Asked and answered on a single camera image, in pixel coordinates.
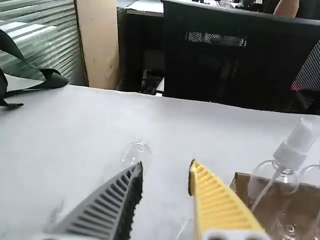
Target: window blinds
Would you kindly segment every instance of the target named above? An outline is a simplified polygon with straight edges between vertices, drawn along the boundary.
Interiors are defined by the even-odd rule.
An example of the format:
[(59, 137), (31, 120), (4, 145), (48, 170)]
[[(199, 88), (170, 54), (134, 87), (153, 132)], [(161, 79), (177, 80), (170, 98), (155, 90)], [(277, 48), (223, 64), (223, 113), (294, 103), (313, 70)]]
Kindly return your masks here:
[[(0, 29), (33, 65), (54, 68), (73, 84), (86, 84), (73, 0), (0, 0)], [(0, 68), (10, 75), (43, 79), (40, 72), (4, 52)]]

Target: clear plastic bottle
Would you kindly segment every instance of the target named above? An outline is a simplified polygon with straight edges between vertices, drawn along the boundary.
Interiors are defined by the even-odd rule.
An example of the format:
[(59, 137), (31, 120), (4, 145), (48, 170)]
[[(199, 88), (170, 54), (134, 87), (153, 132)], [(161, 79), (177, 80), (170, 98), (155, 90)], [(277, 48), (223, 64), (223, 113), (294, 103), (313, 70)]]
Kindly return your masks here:
[[(313, 185), (320, 190), (320, 163), (318, 165), (311, 165), (305, 167), (300, 175), (301, 183)], [(320, 209), (316, 218), (312, 220), (310, 228), (307, 229), (303, 236), (304, 240), (320, 240)]]
[(141, 162), (143, 167), (143, 176), (145, 177), (151, 160), (152, 152), (148, 145), (146, 145), (142, 140), (131, 142), (117, 164), (117, 171), (121, 172), (122, 170), (129, 168), (131, 165)]
[[(308, 186), (320, 188), (320, 165), (311, 165), (305, 167), (299, 176), (301, 187), (305, 187), (303, 192), (309, 190)], [(274, 239), (283, 240), (320, 240), (320, 209), (315, 210), (315, 202), (318, 202), (319, 198), (306, 198), (303, 200), (304, 207), (310, 206), (309, 213), (314, 212), (314, 216), (311, 217), (305, 212), (299, 212), (290, 214), (290, 209), (296, 205), (296, 199), (293, 199), (292, 203), (286, 207), (286, 210), (279, 216), (275, 223), (275, 228), (272, 231)]]
[(313, 124), (301, 119), (288, 139), (275, 151), (274, 159), (262, 162), (252, 172), (247, 204), (267, 233), (298, 190), (296, 171), (315, 140)]

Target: white table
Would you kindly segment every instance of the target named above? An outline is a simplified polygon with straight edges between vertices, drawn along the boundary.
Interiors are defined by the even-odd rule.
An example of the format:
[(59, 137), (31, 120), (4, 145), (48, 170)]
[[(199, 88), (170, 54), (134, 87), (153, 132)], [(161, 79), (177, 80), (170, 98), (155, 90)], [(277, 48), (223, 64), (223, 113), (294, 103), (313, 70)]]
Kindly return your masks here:
[[(0, 222), (12, 231), (40, 230), (70, 190), (85, 193), (103, 169), (111, 177), (127, 144), (142, 138), (153, 161), (132, 240), (174, 239), (191, 215), (193, 157), (229, 184), (235, 172), (272, 159), (302, 117), (71, 85), (8, 102), (24, 106), (0, 108)], [(304, 166), (319, 156), (317, 141)]]
[[(207, 2), (211, 6), (219, 7), (219, 3), (215, 0), (208, 0)], [(133, 4), (127, 6), (126, 9), (127, 14), (157, 17), (163, 17), (164, 15), (164, 4), (160, 0), (137, 0)]]

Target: white spray nozzle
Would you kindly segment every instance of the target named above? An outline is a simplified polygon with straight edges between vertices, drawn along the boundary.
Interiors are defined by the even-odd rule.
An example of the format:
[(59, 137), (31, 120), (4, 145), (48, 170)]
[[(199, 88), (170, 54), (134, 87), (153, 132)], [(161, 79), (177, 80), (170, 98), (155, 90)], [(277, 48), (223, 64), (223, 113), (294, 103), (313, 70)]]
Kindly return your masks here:
[(283, 141), (273, 157), (286, 169), (298, 170), (318, 137), (313, 123), (301, 119), (287, 140)]

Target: black bag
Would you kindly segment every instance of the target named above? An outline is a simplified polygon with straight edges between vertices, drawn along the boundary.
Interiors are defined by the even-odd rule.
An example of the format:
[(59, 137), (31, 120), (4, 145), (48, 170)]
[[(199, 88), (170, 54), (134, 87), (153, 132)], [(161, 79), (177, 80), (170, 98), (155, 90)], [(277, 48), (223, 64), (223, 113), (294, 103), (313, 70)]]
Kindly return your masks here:
[(19, 48), (15, 44), (15, 42), (11, 39), (11, 37), (6, 34), (4, 31), (0, 29), (0, 51), (4, 51), (8, 53), (23, 63), (27, 64), (31, 68), (38, 69), (44, 76), (45, 81), (41, 82), (38, 85), (31, 86), (24, 89), (7, 91), (8, 81), (4, 72), (0, 68), (0, 106), (7, 108), (17, 108), (21, 107), (23, 103), (7, 103), (4, 98), (19, 95), (21, 93), (25, 93), (26, 91), (36, 91), (36, 90), (44, 90), (44, 89), (57, 89), (64, 87), (69, 83), (69, 80), (55, 70), (50, 68), (37, 68), (36, 66), (30, 64), (25, 57), (20, 52)]

